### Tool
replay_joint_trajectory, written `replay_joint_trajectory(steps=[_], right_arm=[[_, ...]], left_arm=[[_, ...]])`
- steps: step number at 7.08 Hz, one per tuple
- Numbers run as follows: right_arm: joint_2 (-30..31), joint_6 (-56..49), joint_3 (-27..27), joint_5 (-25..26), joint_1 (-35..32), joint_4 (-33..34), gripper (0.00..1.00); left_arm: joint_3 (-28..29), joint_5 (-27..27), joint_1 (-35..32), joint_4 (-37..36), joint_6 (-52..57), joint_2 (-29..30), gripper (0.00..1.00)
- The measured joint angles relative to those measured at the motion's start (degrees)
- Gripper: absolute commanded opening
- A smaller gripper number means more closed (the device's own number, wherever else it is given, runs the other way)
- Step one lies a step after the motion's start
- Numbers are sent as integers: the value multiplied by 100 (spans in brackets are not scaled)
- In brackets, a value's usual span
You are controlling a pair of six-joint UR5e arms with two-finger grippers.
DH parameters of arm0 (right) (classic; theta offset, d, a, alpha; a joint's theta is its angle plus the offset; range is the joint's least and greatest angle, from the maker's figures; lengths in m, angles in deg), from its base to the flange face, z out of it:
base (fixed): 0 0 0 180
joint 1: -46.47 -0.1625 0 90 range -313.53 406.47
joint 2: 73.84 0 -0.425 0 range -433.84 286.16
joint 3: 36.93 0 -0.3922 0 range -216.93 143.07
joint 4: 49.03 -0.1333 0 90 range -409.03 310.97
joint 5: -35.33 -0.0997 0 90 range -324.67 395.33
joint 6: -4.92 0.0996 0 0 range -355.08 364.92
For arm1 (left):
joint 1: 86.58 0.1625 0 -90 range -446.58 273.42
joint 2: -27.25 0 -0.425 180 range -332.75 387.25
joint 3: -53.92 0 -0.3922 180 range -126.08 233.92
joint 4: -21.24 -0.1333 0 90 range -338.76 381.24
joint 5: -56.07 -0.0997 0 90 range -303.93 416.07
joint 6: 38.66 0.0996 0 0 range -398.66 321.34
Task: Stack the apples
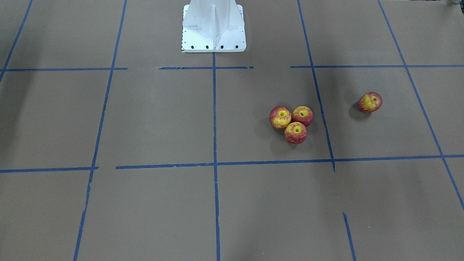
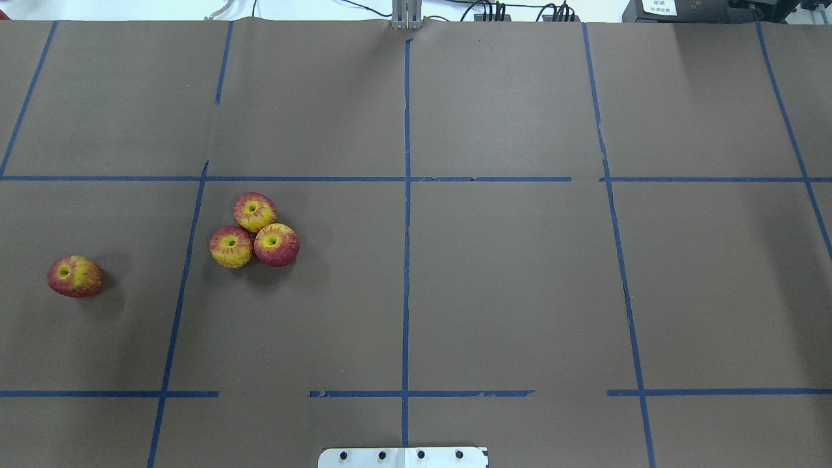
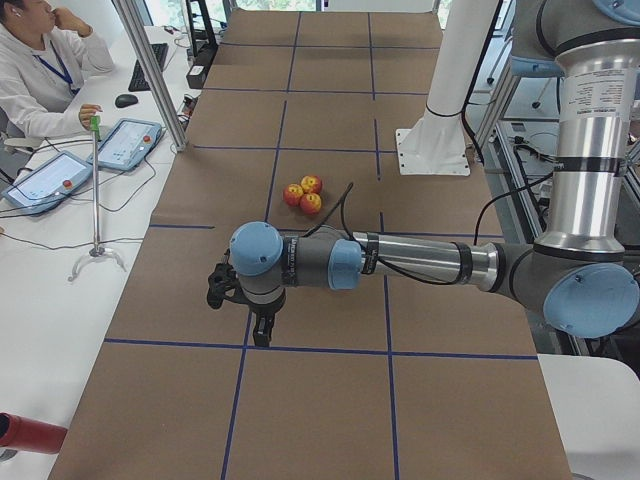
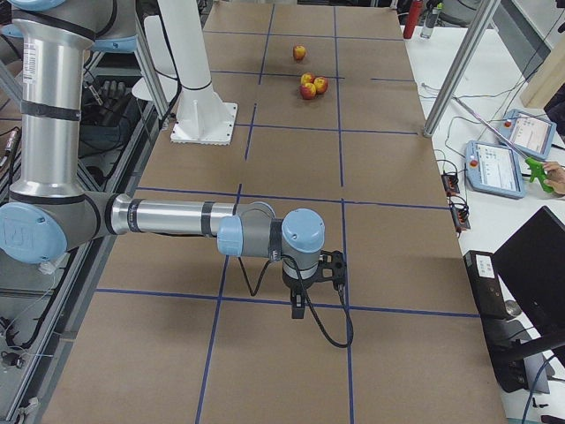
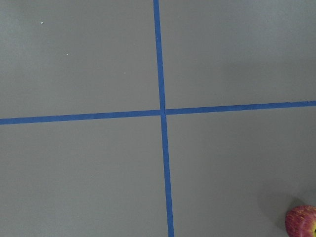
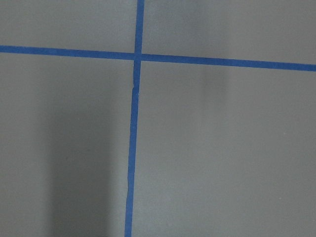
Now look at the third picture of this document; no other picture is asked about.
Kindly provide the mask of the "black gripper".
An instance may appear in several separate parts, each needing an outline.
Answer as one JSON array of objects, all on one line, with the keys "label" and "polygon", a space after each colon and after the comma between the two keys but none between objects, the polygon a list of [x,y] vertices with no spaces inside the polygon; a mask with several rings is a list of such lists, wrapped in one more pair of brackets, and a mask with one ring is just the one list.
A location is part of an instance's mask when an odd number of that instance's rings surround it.
[{"label": "black gripper", "polygon": [[272,305],[259,305],[253,308],[252,312],[255,316],[255,326],[253,330],[254,345],[257,347],[269,347],[278,308]]}]

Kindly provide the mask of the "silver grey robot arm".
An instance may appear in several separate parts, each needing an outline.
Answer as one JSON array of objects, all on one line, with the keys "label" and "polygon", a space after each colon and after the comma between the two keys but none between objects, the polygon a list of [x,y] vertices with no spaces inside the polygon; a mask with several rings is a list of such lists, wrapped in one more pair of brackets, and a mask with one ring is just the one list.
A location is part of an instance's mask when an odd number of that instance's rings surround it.
[{"label": "silver grey robot arm", "polygon": [[597,338],[625,326],[639,285],[615,238],[639,67],[635,1],[520,1],[512,61],[519,74],[562,74],[556,161],[545,231],[530,245],[464,244],[351,232],[321,222],[283,235],[250,222],[209,279],[207,300],[244,304],[253,339],[271,341],[290,287],[355,288],[400,275],[430,285],[472,284],[540,314],[552,327]]}]

